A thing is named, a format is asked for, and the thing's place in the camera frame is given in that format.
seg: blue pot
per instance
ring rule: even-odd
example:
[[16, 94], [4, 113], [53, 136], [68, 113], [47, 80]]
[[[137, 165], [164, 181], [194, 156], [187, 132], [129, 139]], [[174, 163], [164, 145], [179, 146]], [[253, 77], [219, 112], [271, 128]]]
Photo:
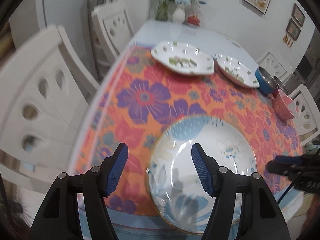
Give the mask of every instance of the blue pot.
[[278, 89], [278, 84], [275, 79], [264, 68], [258, 67], [254, 74], [259, 81], [259, 90], [263, 94], [268, 95]]

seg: orange tablecloth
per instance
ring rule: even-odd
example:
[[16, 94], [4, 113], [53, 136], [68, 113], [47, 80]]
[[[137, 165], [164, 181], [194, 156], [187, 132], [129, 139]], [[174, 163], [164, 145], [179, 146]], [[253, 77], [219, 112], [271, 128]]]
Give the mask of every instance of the orange tablecloth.
[[283, 123], [275, 116], [269, 98], [257, 90], [238, 87], [215, 69], [210, 77], [178, 76], [158, 64], [150, 49], [130, 48], [103, 88], [81, 151], [75, 156], [74, 173], [100, 165], [119, 142], [126, 143], [129, 158], [106, 205], [122, 212], [158, 216], [146, 190], [152, 146], [177, 119], [207, 113], [230, 122], [244, 134], [255, 153], [258, 172], [273, 194], [282, 190], [288, 181], [266, 172], [265, 164], [278, 154], [302, 154], [292, 122]]

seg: white vase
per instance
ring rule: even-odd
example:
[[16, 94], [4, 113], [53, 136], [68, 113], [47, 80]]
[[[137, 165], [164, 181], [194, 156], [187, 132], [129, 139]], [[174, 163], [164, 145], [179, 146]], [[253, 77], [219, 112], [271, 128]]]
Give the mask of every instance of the white vase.
[[184, 12], [184, 5], [178, 5], [174, 13], [172, 14], [172, 21], [174, 23], [180, 23], [182, 24], [184, 20], [186, 19], [186, 14]]

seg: dining table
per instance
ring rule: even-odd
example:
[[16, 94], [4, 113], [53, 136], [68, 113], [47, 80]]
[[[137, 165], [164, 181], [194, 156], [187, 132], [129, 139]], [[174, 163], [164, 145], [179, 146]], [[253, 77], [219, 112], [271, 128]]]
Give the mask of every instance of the dining table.
[[[277, 155], [302, 155], [292, 120], [281, 121], [272, 98], [256, 89], [239, 87], [217, 67], [211, 76], [181, 76], [152, 58], [160, 41], [193, 44], [215, 59], [232, 55], [255, 71], [258, 64], [236, 41], [203, 28], [148, 20], [119, 55], [94, 96], [78, 132], [68, 173], [76, 175], [100, 165], [120, 142], [129, 149], [118, 186], [105, 199], [120, 240], [200, 239], [172, 227], [159, 215], [148, 191], [147, 172], [153, 146], [171, 124], [188, 115], [207, 114], [229, 122], [249, 142], [259, 172], [276, 199], [290, 184], [285, 176], [270, 174], [267, 162]], [[289, 191], [280, 208], [286, 221], [302, 203], [303, 193]], [[90, 239], [85, 210], [79, 201], [85, 239]], [[236, 238], [237, 223], [229, 239]]]

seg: glass vase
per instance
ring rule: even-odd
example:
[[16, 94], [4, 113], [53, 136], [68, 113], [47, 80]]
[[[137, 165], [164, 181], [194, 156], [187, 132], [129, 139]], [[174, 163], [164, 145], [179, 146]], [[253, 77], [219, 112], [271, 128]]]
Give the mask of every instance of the glass vase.
[[159, 0], [158, 11], [156, 14], [156, 20], [167, 21], [168, 20], [168, 8], [169, 0]]

